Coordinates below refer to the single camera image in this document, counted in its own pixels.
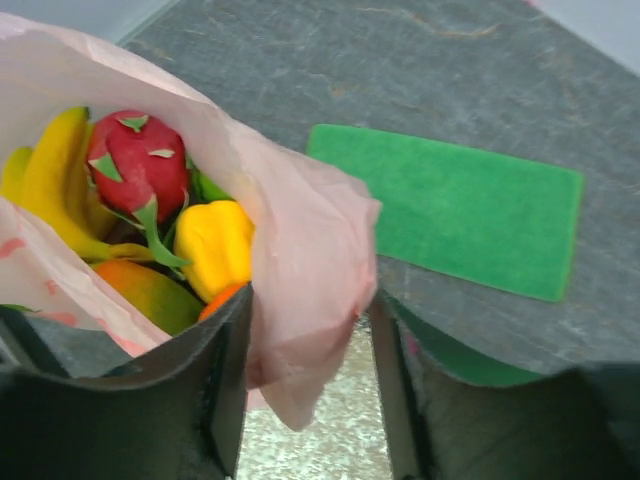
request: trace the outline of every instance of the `dragon fruit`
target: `dragon fruit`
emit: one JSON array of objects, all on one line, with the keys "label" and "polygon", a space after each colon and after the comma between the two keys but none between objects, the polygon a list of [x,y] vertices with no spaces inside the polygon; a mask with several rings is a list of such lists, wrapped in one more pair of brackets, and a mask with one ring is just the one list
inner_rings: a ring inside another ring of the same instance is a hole
[{"label": "dragon fruit", "polygon": [[158,233],[158,226],[188,203],[188,155],[176,131],[143,112],[114,112],[96,122],[87,167],[102,204],[145,232],[159,263],[187,263]]}]

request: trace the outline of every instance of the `yellow banana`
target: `yellow banana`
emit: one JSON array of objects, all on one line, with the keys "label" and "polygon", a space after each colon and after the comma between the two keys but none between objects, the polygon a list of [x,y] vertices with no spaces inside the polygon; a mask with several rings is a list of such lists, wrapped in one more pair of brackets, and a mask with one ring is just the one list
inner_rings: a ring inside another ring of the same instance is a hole
[{"label": "yellow banana", "polygon": [[67,210],[73,219],[86,219],[89,231],[96,238],[103,239],[120,220],[102,206],[98,194],[89,188],[88,172],[85,164],[89,141],[93,134],[94,125],[88,123],[71,169],[69,170],[69,185],[67,188]]},{"label": "yellow banana", "polygon": [[89,227],[96,237],[105,238],[115,228],[120,219],[102,205],[98,192],[94,189],[87,190],[86,198]]},{"label": "yellow banana", "polygon": [[87,261],[109,258],[152,260],[146,247],[135,244],[109,245],[90,231],[78,210],[70,212],[70,174],[83,148],[89,111],[84,107],[65,110],[47,126],[33,149],[25,174],[28,188],[22,191],[22,207],[47,222],[64,242]]},{"label": "yellow banana", "polygon": [[20,147],[14,150],[2,169],[0,195],[7,200],[18,203],[22,191],[22,177],[31,158],[31,147]]}]

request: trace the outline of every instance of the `gray floor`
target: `gray floor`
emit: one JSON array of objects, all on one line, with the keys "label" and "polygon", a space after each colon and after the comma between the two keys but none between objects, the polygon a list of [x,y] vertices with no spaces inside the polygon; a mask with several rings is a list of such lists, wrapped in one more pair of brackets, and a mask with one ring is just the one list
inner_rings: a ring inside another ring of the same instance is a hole
[{"label": "gray floor", "polygon": [[354,333],[345,364],[301,433],[270,410],[247,415],[238,480],[391,478],[370,336]]}]

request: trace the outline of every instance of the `pink plastic bag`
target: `pink plastic bag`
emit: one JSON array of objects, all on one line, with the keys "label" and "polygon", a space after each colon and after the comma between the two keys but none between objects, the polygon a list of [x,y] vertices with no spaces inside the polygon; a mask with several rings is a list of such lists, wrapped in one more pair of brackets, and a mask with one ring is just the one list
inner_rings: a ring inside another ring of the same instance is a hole
[{"label": "pink plastic bag", "polygon": [[[53,115],[75,105],[89,106],[93,118],[123,108],[158,116],[245,208],[256,225],[249,386],[286,425],[304,428],[376,288],[379,203],[359,180],[279,147],[142,58],[0,13],[0,158],[35,144]],[[0,303],[103,329],[133,356],[169,339],[50,227],[3,197],[0,262]]]}]

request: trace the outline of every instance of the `green mat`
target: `green mat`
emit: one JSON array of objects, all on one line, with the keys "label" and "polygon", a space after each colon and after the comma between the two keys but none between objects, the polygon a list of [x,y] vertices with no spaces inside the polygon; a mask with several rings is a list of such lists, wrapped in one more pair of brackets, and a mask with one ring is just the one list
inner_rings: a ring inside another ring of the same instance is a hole
[{"label": "green mat", "polygon": [[580,173],[338,125],[314,127],[307,153],[361,178],[383,203],[378,253],[507,292],[562,299]]}]

